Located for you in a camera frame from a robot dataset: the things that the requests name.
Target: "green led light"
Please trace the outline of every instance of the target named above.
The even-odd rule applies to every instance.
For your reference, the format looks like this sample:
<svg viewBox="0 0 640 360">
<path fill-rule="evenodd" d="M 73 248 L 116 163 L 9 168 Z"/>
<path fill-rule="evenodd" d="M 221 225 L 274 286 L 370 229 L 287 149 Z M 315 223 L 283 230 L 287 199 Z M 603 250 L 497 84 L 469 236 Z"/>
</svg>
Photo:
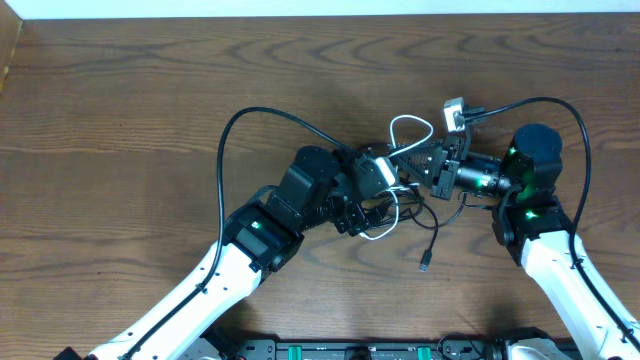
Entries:
<svg viewBox="0 0 640 360">
<path fill-rule="evenodd" d="M 531 219 L 533 219 L 533 218 L 538 217 L 538 215 L 537 215 L 537 214 L 535 214 L 535 213 L 534 213 L 533 211 L 531 211 L 531 210 L 527 210 L 527 212 L 526 212 L 526 213 L 524 213 L 524 214 L 526 215 L 527 220 L 531 220 Z"/>
<path fill-rule="evenodd" d="M 476 181 L 476 186 L 479 188 L 489 186 L 489 181 L 491 181 L 490 175 L 482 175 L 482 177 Z"/>
</svg>

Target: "white wall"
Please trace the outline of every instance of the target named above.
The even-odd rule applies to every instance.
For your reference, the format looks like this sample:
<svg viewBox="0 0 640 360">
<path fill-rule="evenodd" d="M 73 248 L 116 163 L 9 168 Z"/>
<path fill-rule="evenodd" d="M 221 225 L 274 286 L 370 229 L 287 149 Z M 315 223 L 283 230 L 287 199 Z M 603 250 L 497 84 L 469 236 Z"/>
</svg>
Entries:
<svg viewBox="0 0 640 360">
<path fill-rule="evenodd" d="M 637 12 L 640 0 L 6 0 L 23 19 Z"/>
</svg>

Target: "black wire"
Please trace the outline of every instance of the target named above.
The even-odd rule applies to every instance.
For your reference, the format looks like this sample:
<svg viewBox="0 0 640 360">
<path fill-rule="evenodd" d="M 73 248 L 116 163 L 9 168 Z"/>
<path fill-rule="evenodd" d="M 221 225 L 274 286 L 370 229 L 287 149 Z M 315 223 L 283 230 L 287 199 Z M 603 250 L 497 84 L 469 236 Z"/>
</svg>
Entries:
<svg viewBox="0 0 640 360">
<path fill-rule="evenodd" d="M 474 195 L 473 193 L 467 192 L 467 191 L 460 191 L 458 193 L 458 201 L 460 202 L 461 205 L 463 205 L 464 207 L 468 207 L 468 208 L 473 208 L 473 209 L 482 209 L 482 210 L 491 210 L 492 206 L 491 205 L 485 205 L 485 204 L 467 204 L 464 200 L 460 200 L 460 195 Z"/>
<path fill-rule="evenodd" d="M 473 341 L 471 341 L 471 339 L 467 335 L 465 335 L 465 334 L 463 334 L 461 332 L 454 331 L 454 332 L 450 332 L 447 335 L 445 335 L 442 338 L 440 338 L 440 341 L 438 341 L 438 344 L 436 345 L 436 351 L 439 352 L 440 355 L 442 355 L 443 359 L 451 360 L 451 358 L 446 356 L 444 354 L 444 351 L 442 351 L 442 350 L 444 350 L 444 348 L 442 350 L 440 350 L 440 344 L 444 345 L 444 340 L 447 339 L 447 338 L 452 337 L 453 335 L 460 336 L 460 337 L 464 338 L 465 340 L 467 340 L 469 342 L 469 344 L 471 344 L 471 347 L 473 348 L 473 351 L 475 351 L 476 354 L 478 354 L 480 356 L 480 357 L 475 358 L 473 360 L 480 360 L 480 359 L 484 358 L 484 355 L 482 355 L 484 353 L 484 350 L 482 352 L 480 352 L 480 350 L 478 350 L 476 345 L 473 343 Z"/>
<path fill-rule="evenodd" d="M 202 282 L 200 284 L 198 284 L 195 289 L 193 289 L 193 291 L 187 295 L 187 297 L 184 298 L 184 300 L 182 300 L 176 307 L 174 307 L 169 313 L 167 313 L 162 319 L 160 319 L 160 321 L 158 321 L 151 329 L 149 329 L 149 331 L 147 331 L 141 338 L 140 340 L 138 340 L 132 347 L 131 349 L 129 349 L 129 351 L 123 356 L 124 360 L 128 360 L 131 359 L 131 357 L 140 350 L 140 347 L 147 341 L 149 340 L 149 338 L 151 336 L 153 336 L 153 334 L 155 334 L 167 321 L 169 321 L 175 314 L 177 314 L 180 310 L 182 310 L 182 308 L 184 308 L 194 297 L 196 297 L 196 295 L 198 295 L 198 293 L 205 292 L 206 293 L 206 286 L 209 283 L 209 281 L 211 280 L 211 278 L 213 277 L 213 275 L 216 272 L 216 268 L 218 267 L 218 263 L 220 262 L 220 256 L 222 253 L 222 243 L 223 243 L 223 234 L 224 234 L 224 221 L 225 221 L 225 216 L 224 216 L 224 191 L 223 191 L 223 184 L 222 184 L 222 160 L 223 160 L 223 156 L 224 156 L 224 145 L 227 141 L 227 136 L 229 135 L 229 132 L 231 131 L 231 127 L 233 126 L 233 124 L 242 116 L 245 115 L 247 113 L 251 113 L 251 112 L 264 112 L 264 113 L 269 113 L 269 114 L 274 114 L 274 115 L 278 115 L 281 116 L 283 118 L 286 118 L 288 120 L 291 120 L 303 127 L 305 127 L 306 129 L 310 130 L 311 132 L 313 132 L 314 134 L 320 136 L 321 138 L 327 140 L 328 142 L 332 143 L 333 145 L 342 148 L 348 152 L 355 152 L 355 150 L 353 150 L 352 148 L 350 148 L 349 146 L 341 143 L 340 141 L 332 138 L 331 136 L 325 134 L 324 132 L 322 132 L 321 130 L 317 129 L 316 127 L 314 127 L 313 125 L 307 123 L 306 121 L 293 116 L 291 114 L 285 113 L 284 111 L 280 111 L 280 110 L 276 110 L 276 109 L 271 109 L 271 108 L 267 108 L 267 107 L 249 107 L 246 109 L 242 109 L 240 111 L 238 111 L 235 115 L 233 115 L 233 117 L 229 120 L 229 122 L 227 123 L 227 125 L 224 128 L 224 131 L 222 132 L 222 136 L 220 137 L 220 142 L 218 144 L 218 154 L 217 154 L 217 173 L 216 173 L 216 180 L 217 180 L 217 184 L 218 184 L 218 206 L 219 206 L 219 226 L 218 226 L 218 244 L 216 246 L 216 255 L 213 258 L 213 263 L 211 265 L 211 268 L 209 269 L 209 272 L 207 273 L 207 275 L 205 276 L 205 278 L 202 280 Z"/>
<path fill-rule="evenodd" d="M 426 251 L 433 250 L 433 246 L 435 245 L 436 239 L 438 237 L 438 229 L 445 227 L 447 225 L 451 225 L 460 216 L 460 214 L 462 213 L 462 210 L 464 210 L 465 207 L 473 207 L 478 209 L 489 209 L 489 210 L 491 209 L 491 207 L 488 205 L 467 205 L 466 203 L 467 193 L 460 192 L 458 194 L 458 200 L 460 200 L 460 194 L 463 195 L 462 200 L 460 201 L 460 207 L 458 207 L 456 212 L 447 221 L 440 223 L 438 221 L 438 216 L 436 215 L 435 211 L 433 211 L 433 209 L 429 205 L 427 205 L 424 197 L 420 195 L 420 191 L 418 191 L 418 188 L 415 186 L 409 186 L 409 178 L 407 177 L 406 179 L 400 179 L 400 183 L 403 184 L 404 186 L 409 187 L 411 191 L 410 192 L 396 191 L 396 197 L 398 198 L 399 204 L 401 206 L 418 205 L 418 208 L 415 211 L 412 210 L 410 207 L 402 210 L 398 216 L 398 223 L 411 219 L 413 220 L 414 223 L 416 223 L 416 225 L 420 226 L 421 228 L 433 231 L 433 235 L 431 236 L 431 241 L 429 242 L 429 247 L 426 249 Z M 410 201 L 400 203 L 400 199 L 402 198 L 407 198 Z M 391 194 L 389 194 L 388 192 L 381 193 L 378 196 L 374 197 L 374 199 L 385 199 L 383 202 L 376 205 L 375 207 L 390 207 L 390 206 L 393 206 L 393 204 L 395 203 Z M 434 220 L 433 226 L 424 224 L 423 222 L 418 220 L 418 215 L 422 213 L 423 209 L 426 209 L 430 213 L 431 217 L 433 218 Z M 376 224 L 372 224 L 370 229 L 388 227 L 393 225 L 394 222 L 395 222 L 395 215 L 388 217 Z"/>
<path fill-rule="evenodd" d="M 502 219 L 504 209 L 507 207 L 507 203 L 509 202 L 511 195 L 520 191 L 522 191 L 522 186 L 520 184 L 513 184 L 507 189 L 502 196 L 502 200 L 500 200 L 500 205 L 498 206 L 498 219 Z"/>
<path fill-rule="evenodd" d="M 550 103 L 554 103 L 554 104 L 558 104 L 558 105 L 563 106 L 565 109 L 567 109 L 567 110 L 569 110 L 569 112 L 571 112 L 573 117 L 578 122 L 578 126 L 580 126 L 580 132 L 582 134 L 582 141 L 584 143 L 586 169 L 585 169 L 584 186 L 582 188 L 582 195 L 580 196 L 580 202 L 578 203 L 578 208 L 576 210 L 576 214 L 573 217 L 572 228 L 571 228 L 571 231 L 569 232 L 569 251 L 571 253 L 571 260 L 574 263 L 574 267 L 578 270 L 578 273 L 580 274 L 580 277 L 582 277 L 582 280 L 587 285 L 587 288 L 589 288 L 589 290 L 591 291 L 593 296 L 598 300 L 598 302 L 600 303 L 602 308 L 606 311 L 606 313 L 609 314 L 609 316 L 611 317 L 613 322 L 616 324 L 616 326 L 618 326 L 618 328 L 623 332 L 623 334 L 624 334 L 623 335 L 623 341 L 625 339 L 628 339 L 629 342 L 633 345 L 633 347 L 637 351 L 640 352 L 640 342 L 633 335 L 633 329 L 629 329 L 629 328 L 626 327 L 626 325 L 622 321 L 622 319 L 611 308 L 611 306 L 607 303 L 607 301 L 604 299 L 604 297 L 602 297 L 602 295 L 600 294 L 598 289 L 596 289 L 596 287 L 593 284 L 593 282 L 591 282 L 591 279 L 589 278 L 587 273 L 584 271 L 584 268 L 582 267 L 581 259 L 578 258 L 578 254 L 576 253 L 576 245 L 575 245 L 576 230 L 578 229 L 578 223 L 580 222 L 580 216 L 582 216 L 582 211 L 584 210 L 584 205 L 587 202 L 587 195 L 589 193 L 589 185 L 591 184 L 591 145 L 589 143 L 589 135 L 587 134 L 587 128 L 586 128 L 586 126 L 584 124 L 584 121 L 582 120 L 582 116 L 580 116 L 580 113 L 578 113 L 578 111 L 571 104 L 567 103 L 566 101 L 563 101 L 563 100 L 560 100 L 560 99 L 556 99 L 556 98 L 552 98 L 552 97 L 534 97 L 534 98 L 530 98 L 530 99 L 525 99 L 525 100 L 519 101 L 519 102 L 511 104 L 511 105 L 503 106 L 503 107 L 501 107 L 499 109 L 495 109 L 495 110 L 492 110 L 492 111 L 489 111 L 489 112 L 485 112 L 485 113 L 482 113 L 482 114 L 477 115 L 477 116 L 466 118 L 465 121 L 472 121 L 472 120 L 475 120 L 475 119 L 478 119 L 478 118 L 499 114 L 501 112 L 504 112 L 504 111 L 507 111 L 507 110 L 511 110 L 511 109 L 517 108 L 517 107 L 522 106 L 522 105 L 535 103 L 535 102 L 550 102 Z"/>
</svg>

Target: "wooden table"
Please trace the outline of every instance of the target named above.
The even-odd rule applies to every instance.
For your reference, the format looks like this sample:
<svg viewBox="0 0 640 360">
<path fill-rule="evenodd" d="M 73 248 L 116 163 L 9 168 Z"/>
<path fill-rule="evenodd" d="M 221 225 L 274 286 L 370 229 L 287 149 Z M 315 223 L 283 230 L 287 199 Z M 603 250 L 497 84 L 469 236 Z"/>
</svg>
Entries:
<svg viewBox="0 0 640 360">
<path fill-rule="evenodd" d="M 387 141 L 390 119 L 437 126 L 445 100 L 494 108 L 556 96 L 583 114 L 593 182 L 580 227 L 589 254 L 640 314 L 640 15 L 501 15 L 27 22 L 0 99 L 0 357 L 86 354 L 172 289 L 217 236 L 215 155 L 227 120 L 272 106 L 347 144 Z M 584 154 L 561 108 L 534 105 L 476 130 L 504 153 L 539 121 L 560 131 L 561 201 L 573 214 Z M 406 123 L 404 140 L 424 129 Z M 226 149 L 229 210 L 277 184 L 305 144 L 269 115 Z M 456 204 L 429 200 L 441 217 Z M 308 232 L 299 254 L 224 315 L 232 332 L 283 339 L 424 339 L 538 326 L 568 335 L 538 286 L 469 209 L 430 233 L 377 242 Z"/>
</svg>

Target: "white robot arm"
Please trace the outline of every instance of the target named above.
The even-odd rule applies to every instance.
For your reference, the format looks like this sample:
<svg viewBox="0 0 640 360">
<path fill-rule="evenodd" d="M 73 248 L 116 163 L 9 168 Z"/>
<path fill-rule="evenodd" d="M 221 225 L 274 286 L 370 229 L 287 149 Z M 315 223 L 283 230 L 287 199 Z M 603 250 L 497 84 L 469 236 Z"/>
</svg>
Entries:
<svg viewBox="0 0 640 360">
<path fill-rule="evenodd" d="M 640 345 L 633 335 L 638 328 L 636 319 L 597 272 L 581 239 L 575 235 L 573 242 L 570 240 L 569 232 L 575 233 L 586 200 L 591 166 L 586 129 L 577 111 L 554 98 L 531 98 L 488 112 L 465 106 L 461 98 L 454 100 L 445 104 L 447 125 L 450 132 L 465 131 L 464 138 L 450 134 L 444 141 L 432 144 L 427 144 L 425 138 L 406 149 L 410 151 L 394 148 L 387 157 L 352 150 L 301 119 L 278 110 L 247 108 L 238 112 L 227 124 L 219 146 L 221 219 L 224 142 L 231 125 L 241 115 L 259 111 L 285 117 L 340 150 L 329 153 L 315 146 L 300 149 L 266 203 L 250 200 L 223 221 L 220 232 L 224 237 L 198 267 L 148 314 L 96 348 L 89 358 L 177 359 L 222 313 L 251 294 L 271 272 L 278 271 L 295 255 L 303 231 L 332 222 L 339 233 L 354 236 L 380 223 L 386 210 L 365 211 L 361 203 L 381 192 L 395 191 L 397 171 L 403 170 L 430 188 L 432 197 L 449 200 L 454 187 L 500 197 L 500 204 L 491 207 L 498 243 L 507 248 L 516 264 L 523 266 L 549 297 L 582 357 L 640 359 Z M 502 161 L 468 151 L 472 125 L 488 116 L 542 101 L 567 108 L 578 120 L 585 140 L 587 178 L 573 222 L 553 196 L 555 181 L 562 170 L 562 140 L 553 129 L 540 124 L 518 129 Z M 213 259 L 218 250 L 221 256 L 216 267 Z M 431 257 L 429 247 L 421 270 L 426 270 Z M 211 269 L 215 270 L 215 276 L 211 275 Z M 504 355 L 507 359 L 563 358 L 553 351 L 552 345 L 549 341 L 524 339 L 508 344 Z"/>
</svg>

